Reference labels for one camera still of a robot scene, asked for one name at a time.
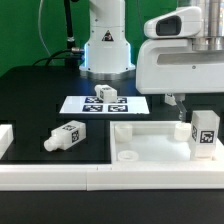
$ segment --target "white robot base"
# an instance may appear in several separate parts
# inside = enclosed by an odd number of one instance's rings
[[[135,76],[125,38],[124,0],[90,0],[90,39],[79,69],[81,76],[100,80]]]

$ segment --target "white plastic container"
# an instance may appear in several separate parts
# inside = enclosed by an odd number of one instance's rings
[[[66,150],[86,138],[86,125],[71,121],[51,132],[51,137],[44,142],[44,147],[51,152],[56,149]]]
[[[117,102],[117,90],[108,85],[96,85],[96,96],[103,100],[104,103]]]

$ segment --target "white plastic part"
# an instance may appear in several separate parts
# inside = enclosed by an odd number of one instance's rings
[[[191,158],[212,159],[218,136],[220,118],[214,111],[193,111],[189,146]]]
[[[156,33],[157,23],[163,19],[178,16],[181,20],[181,31],[174,36],[158,36]],[[194,36],[200,32],[202,27],[202,13],[201,9],[196,6],[177,8],[176,11],[159,16],[155,19],[149,20],[145,23],[145,35],[151,39],[167,39],[167,38],[182,38]]]
[[[134,162],[137,161],[139,156],[138,153],[131,150],[125,150],[118,153],[118,161],[123,162]]]
[[[180,142],[187,142],[191,135],[191,124],[178,123],[175,126],[174,138]]]
[[[51,152],[56,149],[66,150],[86,138],[86,124],[71,121],[51,132],[52,137],[44,142],[44,147]]]
[[[96,96],[103,100],[104,103],[117,102],[117,90],[108,85],[96,85]]]
[[[130,142],[132,140],[132,125],[128,123],[117,124],[114,135],[118,142]]]
[[[90,39],[85,45],[83,72],[120,74],[134,70],[125,39],[125,1],[90,0]]]
[[[0,125],[0,159],[13,141],[12,125]]]
[[[172,93],[167,93],[165,94],[165,103],[169,104],[170,106],[176,106],[176,101],[175,101],[175,97]]]
[[[138,55],[136,88],[142,94],[223,92],[223,69],[222,53],[194,52],[191,39],[147,40]]]

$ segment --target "cable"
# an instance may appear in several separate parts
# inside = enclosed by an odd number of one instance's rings
[[[145,40],[145,34],[144,34],[144,29],[143,29],[143,22],[142,22],[142,17],[141,17],[139,0],[136,0],[136,5],[137,5],[137,10],[138,10],[138,22],[139,22],[139,26],[140,26],[142,41],[144,41]]]
[[[48,58],[41,58],[41,59],[39,59],[39,60],[37,60],[36,62],[34,62],[33,64],[32,64],[32,66],[36,66],[36,64],[38,64],[38,63],[40,63],[40,62],[42,62],[42,61],[46,61],[46,60],[48,60],[49,59],[49,57]]]
[[[44,42],[44,38],[42,36],[42,31],[41,31],[41,19],[42,19],[42,10],[43,10],[43,5],[44,5],[44,0],[40,1],[40,6],[39,6],[39,13],[38,13],[38,32],[39,32],[39,37],[41,40],[42,45],[44,46],[47,54],[49,55],[49,57],[51,56],[50,51],[48,50],[45,42]]]
[[[57,51],[56,53],[52,54],[52,55],[48,58],[48,60],[47,60],[47,62],[46,62],[46,64],[45,64],[45,66],[48,66],[48,65],[50,64],[50,62],[52,61],[52,59],[54,59],[55,57],[57,57],[59,54],[63,54],[63,53],[66,53],[66,52],[71,52],[71,49],[65,49],[65,50]]]
[[[55,58],[55,57],[57,57],[58,55],[60,55],[60,54],[64,54],[64,53],[72,53],[72,49],[65,49],[65,50],[61,50],[61,51],[57,51],[56,53],[54,53],[54,54],[52,54],[49,58],[48,58],[48,60],[47,60],[47,62],[46,62],[46,64],[45,64],[45,66],[48,66],[49,64],[50,64],[50,62]],[[73,52],[73,56],[82,56],[82,52],[76,52],[76,53],[74,53]]]

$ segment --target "white tray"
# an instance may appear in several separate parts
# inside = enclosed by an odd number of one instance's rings
[[[87,173],[88,190],[211,189],[224,188],[224,147],[217,140],[212,161],[191,161],[188,143],[173,138],[177,122],[128,122],[133,140],[118,143],[110,123],[112,165]],[[133,150],[139,159],[119,161],[122,150]]]

